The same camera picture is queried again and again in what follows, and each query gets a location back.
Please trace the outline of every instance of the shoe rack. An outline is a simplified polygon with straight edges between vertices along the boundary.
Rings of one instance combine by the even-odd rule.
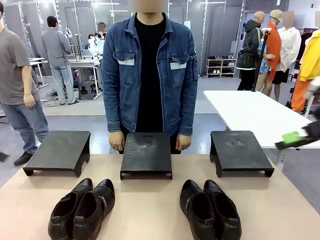
[[[234,77],[237,66],[236,58],[227,59],[207,59],[206,76],[208,77]]]

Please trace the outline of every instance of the orange scarf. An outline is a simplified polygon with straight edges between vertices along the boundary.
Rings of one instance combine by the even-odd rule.
[[[281,51],[281,38],[279,35],[279,32],[276,28],[275,25],[273,25],[271,22],[269,22],[268,28],[272,29],[270,32],[270,35],[268,36],[268,39],[266,41],[266,46],[268,50],[268,54],[273,54],[275,55],[275,59],[268,59],[267,65],[271,67],[271,74],[270,78],[271,81],[273,82],[277,70],[277,66],[281,61],[281,56],[280,56],[280,51]]]

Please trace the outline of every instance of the denim jacket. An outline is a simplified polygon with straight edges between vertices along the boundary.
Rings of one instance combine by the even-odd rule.
[[[191,136],[198,85],[196,47],[189,28],[164,16],[166,27],[156,60],[163,132]],[[109,132],[120,131],[120,123],[130,132],[136,130],[141,66],[142,51],[135,28],[135,16],[132,16],[113,24],[104,42],[103,100]]]

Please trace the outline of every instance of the yellow hoodie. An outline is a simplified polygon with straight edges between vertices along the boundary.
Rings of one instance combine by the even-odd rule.
[[[312,36],[300,69],[300,81],[313,80],[320,75],[320,31]]]

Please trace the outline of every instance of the black jacket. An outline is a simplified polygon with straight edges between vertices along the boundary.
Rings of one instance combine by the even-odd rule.
[[[246,23],[246,35],[243,43],[243,50],[241,50],[236,64],[237,68],[254,69],[256,67],[256,61],[259,57],[258,48],[263,36],[260,27],[261,25],[254,20],[249,20]]]

